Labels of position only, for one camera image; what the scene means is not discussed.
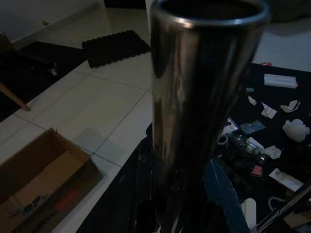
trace open cardboard box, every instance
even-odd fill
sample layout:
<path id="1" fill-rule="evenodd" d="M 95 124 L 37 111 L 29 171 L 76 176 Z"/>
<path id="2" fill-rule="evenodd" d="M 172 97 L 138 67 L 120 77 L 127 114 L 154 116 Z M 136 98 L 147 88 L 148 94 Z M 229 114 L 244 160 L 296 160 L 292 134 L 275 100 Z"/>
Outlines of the open cardboard box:
<path id="1" fill-rule="evenodd" d="M 0 233 L 47 233 L 102 175 L 87 153 L 49 129 L 0 165 Z"/>

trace white plastic bag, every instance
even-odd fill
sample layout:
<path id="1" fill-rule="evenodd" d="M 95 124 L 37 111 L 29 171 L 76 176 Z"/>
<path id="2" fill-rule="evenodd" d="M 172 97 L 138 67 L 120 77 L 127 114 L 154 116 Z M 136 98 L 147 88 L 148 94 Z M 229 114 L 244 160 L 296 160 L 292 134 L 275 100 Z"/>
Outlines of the white plastic bag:
<path id="1" fill-rule="evenodd" d="M 306 135 L 310 134 L 309 127 L 306 127 L 300 119 L 295 119 L 292 122 L 287 120 L 285 125 L 283 125 L 283 130 L 295 142 L 302 142 L 305 140 Z"/>

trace black doormat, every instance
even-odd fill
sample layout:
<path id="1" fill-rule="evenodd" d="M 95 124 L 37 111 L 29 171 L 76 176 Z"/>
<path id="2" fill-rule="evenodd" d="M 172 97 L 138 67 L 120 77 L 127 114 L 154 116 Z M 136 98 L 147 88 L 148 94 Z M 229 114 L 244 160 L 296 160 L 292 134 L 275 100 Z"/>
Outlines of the black doormat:
<path id="1" fill-rule="evenodd" d="M 150 52 L 149 45 L 134 31 L 125 31 L 82 42 L 91 68 Z"/>
<path id="2" fill-rule="evenodd" d="M 0 82 L 24 103 L 31 101 L 86 60 L 85 52 L 81 49 L 42 42 L 34 42 L 20 51 L 51 59 L 57 63 L 59 71 L 55 77 L 38 63 L 16 52 L 0 57 Z M 2 93 L 0 107 L 0 122 L 20 108 Z"/>

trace label on box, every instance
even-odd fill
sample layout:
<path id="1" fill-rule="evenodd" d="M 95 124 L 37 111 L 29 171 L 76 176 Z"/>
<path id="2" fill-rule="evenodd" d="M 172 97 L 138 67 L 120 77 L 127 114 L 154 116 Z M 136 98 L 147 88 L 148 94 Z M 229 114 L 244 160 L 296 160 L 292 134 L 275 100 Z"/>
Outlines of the label on box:
<path id="1" fill-rule="evenodd" d="M 77 188 L 69 190 L 55 205 L 58 211 L 64 211 L 80 194 Z"/>

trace metal rod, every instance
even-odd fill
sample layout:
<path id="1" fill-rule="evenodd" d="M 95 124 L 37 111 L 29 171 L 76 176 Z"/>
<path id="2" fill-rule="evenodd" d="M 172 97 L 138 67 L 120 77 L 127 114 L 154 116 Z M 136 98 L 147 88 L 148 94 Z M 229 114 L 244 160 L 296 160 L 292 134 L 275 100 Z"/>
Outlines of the metal rod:
<path id="1" fill-rule="evenodd" d="M 292 194 L 283 203 L 283 206 L 272 211 L 263 221 L 261 221 L 252 230 L 254 233 L 260 233 L 276 220 L 285 217 L 291 211 L 311 198 L 311 179 L 301 186 L 294 194 Z"/>

